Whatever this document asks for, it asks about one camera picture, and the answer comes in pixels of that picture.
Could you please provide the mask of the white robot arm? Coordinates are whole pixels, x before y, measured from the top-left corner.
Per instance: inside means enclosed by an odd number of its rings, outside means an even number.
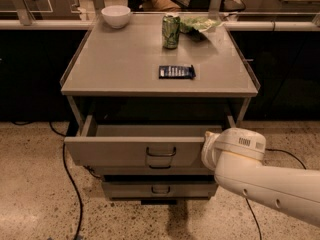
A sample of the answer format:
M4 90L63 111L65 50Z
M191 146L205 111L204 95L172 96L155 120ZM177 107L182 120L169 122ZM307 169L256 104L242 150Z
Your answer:
M319 227L320 171L266 166L265 149L265 137L254 131L208 131L201 160L220 187Z

